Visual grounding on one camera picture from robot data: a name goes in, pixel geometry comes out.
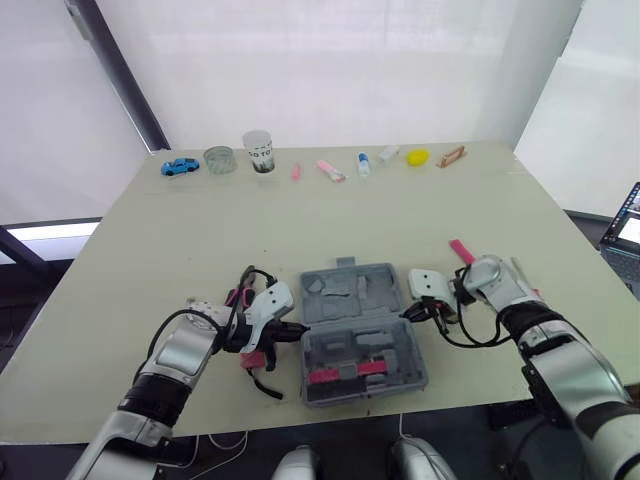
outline white cable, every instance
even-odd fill
[[[191,465],[193,465],[193,462],[196,461],[196,457],[198,456],[198,448],[200,448],[200,436],[196,435],[196,446],[193,449],[193,455],[191,455],[191,460],[189,460],[189,463],[187,463],[186,465],[176,465],[175,463],[158,463],[158,466],[167,468],[189,468]]]
[[[11,341],[13,340],[14,335],[15,335],[15,330],[13,329],[13,326],[12,326],[11,334],[9,335],[9,338],[7,338],[7,340],[4,342],[4,344],[0,345],[0,350],[4,350],[5,348],[11,345]]]
[[[209,434],[209,441],[213,444],[214,447],[219,448],[220,450],[235,450],[236,448],[238,448],[240,446],[240,444],[244,441],[244,437],[247,436],[249,432],[244,432],[244,435],[242,437],[240,437],[240,440],[238,440],[236,443],[234,443],[233,445],[220,445],[218,442],[216,442],[213,439],[213,435]]]
[[[442,471],[442,469],[440,468],[440,465],[438,465],[437,463],[435,463],[431,457],[429,456],[429,452],[425,451],[422,447],[422,445],[420,445],[418,442],[416,442],[411,436],[409,435],[405,435],[402,432],[402,416],[404,414],[401,413],[400,414],[400,419],[398,420],[398,433],[400,434],[400,438],[402,438],[403,440],[406,440],[406,442],[411,445],[412,447],[417,448],[418,450],[420,450],[422,452],[422,454],[425,456],[425,458],[427,459],[427,462],[429,462],[429,465],[431,465],[431,468],[433,468],[433,470],[436,472],[436,475],[438,475],[440,478],[448,478],[447,475]]]
[[[205,475],[205,474],[215,470],[216,468],[220,468],[223,465],[226,465],[227,463],[233,462],[236,458],[238,458],[240,455],[242,455],[244,453],[244,451],[247,449],[247,443],[248,442],[249,442],[249,432],[247,432],[246,435],[244,436],[244,445],[242,446],[242,450],[240,450],[238,453],[236,453],[230,459],[225,460],[224,462],[218,463],[217,465],[214,465],[213,467],[209,467],[206,470],[203,470],[202,472],[198,473],[197,475],[194,475],[193,477],[191,477],[189,480],[195,480],[196,478],[199,478],[202,475]]]
[[[405,440],[409,437],[407,437],[403,432],[402,432],[402,416],[404,415],[404,413],[400,414],[400,421],[398,422],[398,433],[400,434],[400,438],[404,438]]]

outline orange clip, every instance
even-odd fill
[[[464,157],[467,152],[464,151],[464,145],[460,145],[455,150],[451,150],[449,153],[445,153],[442,159],[436,164],[440,168],[445,168],[451,165],[456,160]]]

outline laptop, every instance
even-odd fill
[[[640,182],[607,227],[600,254],[640,300]]]

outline clear glass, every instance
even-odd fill
[[[223,175],[233,172],[237,167],[233,149],[229,147],[212,147],[204,152],[204,161],[212,175]]]

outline pink block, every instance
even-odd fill
[[[456,252],[456,254],[458,254],[458,256],[460,257],[460,260],[462,260],[465,264],[471,265],[475,261],[475,257],[471,254],[469,250],[466,249],[463,243],[457,238],[450,240],[449,246],[454,252]]]
[[[293,166],[293,170],[291,171],[291,180],[294,182],[300,180],[300,175],[302,174],[302,167],[299,163],[296,163]]]
[[[309,385],[315,385],[316,383],[335,382],[340,380],[340,370],[337,368],[327,368],[324,370],[316,370],[309,373]]]
[[[374,373],[387,373],[387,362],[376,360],[375,362],[360,363],[358,365],[358,376],[373,375]]]
[[[242,368],[261,368],[267,364],[264,353],[260,350],[254,350],[251,353],[241,353],[240,358]]]

